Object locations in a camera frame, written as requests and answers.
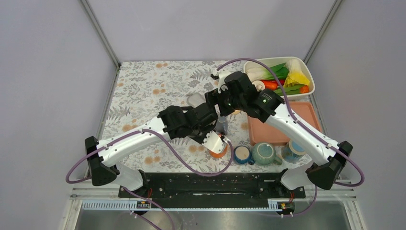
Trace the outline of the small grey mug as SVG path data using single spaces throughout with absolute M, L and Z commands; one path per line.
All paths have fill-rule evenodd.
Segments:
M 217 120 L 215 131 L 218 134 L 228 134 L 228 121 L 226 116 L 220 116 Z

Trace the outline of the dark blue mug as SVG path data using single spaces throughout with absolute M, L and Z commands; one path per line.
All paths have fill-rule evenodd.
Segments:
M 237 146 L 233 150 L 234 161 L 238 164 L 255 164 L 251 150 L 247 146 Z

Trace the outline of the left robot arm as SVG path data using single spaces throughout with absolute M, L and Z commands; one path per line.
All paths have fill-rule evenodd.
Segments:
M 120 161 L 150 145 L 189 137 L 206 149 L 219 154 L 226 144 L 214 132 L 218 116 L 213 107 L 203 103 L 191 106 L 169 106 L 149 122 L 108 140 L 94 136 L 85 139 L 87 163 L 93 186 L 118 184 L 142 197 L 148 183 L 142 170 L 132 170 Z

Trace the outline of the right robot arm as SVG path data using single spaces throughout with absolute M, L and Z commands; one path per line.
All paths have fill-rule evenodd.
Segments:
M 218 81 L 218 88 L 205 93 L 206 101 L 218 105 L 222 116 L 243 111 L 284 133 L 311 157 L 312 163 L 308 166 L 281 173 L 274 185 L 278 196 L 287 197 L 294 189 L 308 184 L 331 189 L 353 150 L 348 141 L 339 143 L 325 136 L 297 115 L 274 91 L 259 92 L 241 71 L 222 71 L 211 74 L 211 78 Z

